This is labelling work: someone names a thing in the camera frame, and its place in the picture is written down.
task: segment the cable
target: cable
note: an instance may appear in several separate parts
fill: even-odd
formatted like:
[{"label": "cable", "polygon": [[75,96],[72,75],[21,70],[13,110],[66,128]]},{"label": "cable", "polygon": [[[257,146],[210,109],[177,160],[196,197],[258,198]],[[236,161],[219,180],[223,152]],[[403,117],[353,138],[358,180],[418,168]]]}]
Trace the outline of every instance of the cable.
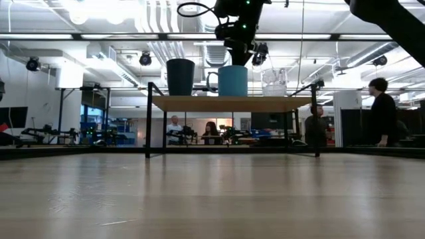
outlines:
[{"label": "cable", "polygon": [[303,45],[304,45],[304,13],[305,13],[305,0],[303,0],[303,12],[302,12],[302,20],[301,20],[301,48],[299,50],[298,82],[297,82],[296,92],[298,91],[299,80],[301,77],[301,61],[303,57]]},{"label": "cable", "polygon": [[[183,13],[181,13],[180,12],[180,9],[182,8],[182,7],[185,7],[185,6],[198,6],[198,7],[203,7],[203,8],[205,8],[205,9],[207,9],[207,10],[205,10],[205,11],[203,11],[203,12],[200,12],[200,13],[197,13],[197,14],[194,14],[194,15],[187,15],[187,14],[183,14]],[[199,17],[199,16],[202,16],[202,15],[204,15],[205,13],[208,13],[208,12],[211,12],[211,13],[213,13],[214,14],[214,16],[217,18],[217,20],[218,20],[218,24],[219,25],[221,25],[221,21],[220,21],[220,17],[218,17],[216,14],[215,14],[215,12],[214,12],[214,9],[212,8],[212,7],[208,7],[208,6],[206,6],[205,4],[202,4],[202,3],[196,3],[196,2],[191,2],[191,3],[183,3],[183,4],[180,4],[178,7],[177,7],[177,13],[180,15],[180,16],[182,16],[182,17]]]}]

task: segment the white wall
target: white wall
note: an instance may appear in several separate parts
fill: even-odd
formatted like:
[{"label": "white wall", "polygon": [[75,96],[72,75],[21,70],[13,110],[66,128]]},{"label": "white wall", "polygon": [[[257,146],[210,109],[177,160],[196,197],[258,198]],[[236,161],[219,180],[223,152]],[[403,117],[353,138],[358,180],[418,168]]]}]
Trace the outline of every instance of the white wall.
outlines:
[{"label": "white wall", "polygon": [[[0,51],[0,77],[5,83],[6,94],[0,102],[0,108],[28,107],[26,127],[33,127],[31,118],[35,119],[35,127],[52,124],[58,125],[58,109],[60,92],[54,89],[56,78],[44,72],[29,72],[25,65],[7,58]],[[22,129],[13,133],[19,135]]]}]

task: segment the ceiling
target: ceiling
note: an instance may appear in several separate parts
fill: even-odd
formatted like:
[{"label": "ceiling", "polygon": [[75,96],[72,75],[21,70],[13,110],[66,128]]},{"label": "ceiling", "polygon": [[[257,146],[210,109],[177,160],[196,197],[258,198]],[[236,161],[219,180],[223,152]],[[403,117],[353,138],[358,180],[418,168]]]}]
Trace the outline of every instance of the ceiling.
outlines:
[{"label": "ceiling", "polygon": [[[75,7],[77,0],[3,0],[0,1],[0,32],[7,33],[140,33],[147,32],[167,32],[175,31],[175,28],[182,33],[203,32],[205,26],[215,26],[216,19],[211,13],[207,13],[201,18],[174,18],[175,6],[186,2],[174,0],[85,0],[89,7],[81,10]],[[213,0],[201,0],[202,3],[213,6]],[[425,6],[419,4],[417,0],[400,1],[412,14],[422,21],[425,21]],[[146,12],[141,8],[142,3],[146,3]],[[196,8],[183,9],[186,14],[193,14]],[[153,26],[152,15],[156,14],[157,25]],[[78,20],[88,17],[84,23]],[[161,17],[166,16],[165,26],[161,24]],[[376,25],[365,23],[349,12],[349,7],[344,0],[305,0],[304,10],[302,0],[290,0],[290,6],[284,7],[284,1],[274,1],[271,5],[265,5],[259,22],[258,33],[350,33],[350,34],[383,34],[384,32]],[[130,75],[134,76],[140,86],[146,86],[147,82],[155,82],[159,87],[166,87],[166,80],[161,77],[161,65],[154,53],[153,45],[159,45],[159,49],[171,52],[170,57],[174,58],[172,47],[165,42],[161,45],[158,42],[146,41],[12,41],[11,50],[13,52],[22,49],[55,49],[61,50],[71,57],[81,62],[87,69],[84,80],[99,82],[103,86],[123,87],[128,86],[120,76],[107,66],[102,66],[89,53],[94,45],[101,49],[112,47],[116,53],[116,62],[122,66]],[[205,72],[213,71],[205,62],[213,43],[203,41],[183,41],[180,42],[185,58],[195,62],[195,83],[202,86],[205,83]],[[253,67],[248,63],[248,78],[251,88],[261,87],[261,71],[270,68],[285,68],[288,72],[288,88],[300,87],[311,82],[317,76],[325,79],[326,87],[340,88],[345,86],[338,72],[332,71],[330,64],[338,66],[353,56],[362,53],[365,49],[376,45],[384,44],[376,42],[360,41],[270,41],[267,42],[269,57],[261,67]],[[142,51],[151,51],[152,64],[141,66],[138,58]],[[388,58],[386,66],[375,68],[372,65],[364,64],[352,70],[348,70],[351,77],[358,78],[357,86],[366,86],[368,81],[376,76],[383,76],[393,79],[390,87],[400,88],[404,86],[425,83],[425,72],[418,70],[414,74],[405,76],[407,72],[420,68],[420,65],[412,59],[400,47],[387,52]],[[252,94],[261,94],[261,90],[252,90]],[[112,96],[143,96],[140,91],[114,91]],[[322,102],[329,102],[331,96],[323,97]]]}]

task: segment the man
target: man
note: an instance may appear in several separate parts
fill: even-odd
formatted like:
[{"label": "man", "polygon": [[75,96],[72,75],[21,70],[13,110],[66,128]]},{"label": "man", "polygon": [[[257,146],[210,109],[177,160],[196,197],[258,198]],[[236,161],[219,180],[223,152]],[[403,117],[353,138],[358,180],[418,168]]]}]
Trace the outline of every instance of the man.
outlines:
[{"label": "man", "polygon": [[171,117],[171,124],[167,125],[167,140],[168,145],[178,145],[179,144],[179,138],[175,136],[170,136],[172,130],[174,131],[182,131],[183,128],[178,124],[179,118],[177,116]]},{"label": "man", "polygon": [[[313,113],[313,106],[310,107],[310,112]],[[328,126],[326,121],[321,118],[323,115],[323,107],[317,106],[317,127],[314,125],[314,116],[309,116],[305,119],[305,142],[309,146],[314,146],[315,137],[317,135],[317,146],[326,147]]]},{"label": "man", "polygon": [[388,82],[376,78],[369,83],[369,94],[375,97],[371,108],[369,137],[378,147],[391,147],[398,141],[397,109],[391,96],[385,94]]}]

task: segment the table top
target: table top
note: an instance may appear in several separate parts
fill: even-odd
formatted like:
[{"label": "table top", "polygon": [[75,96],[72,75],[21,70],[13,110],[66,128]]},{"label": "table top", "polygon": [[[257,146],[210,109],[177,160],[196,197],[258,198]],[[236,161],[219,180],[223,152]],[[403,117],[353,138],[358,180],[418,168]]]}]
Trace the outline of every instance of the table top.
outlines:
[{"label": "table top", "polygon": [[165,112],[290,112],[311,103],[305,97],[153,96]]}]

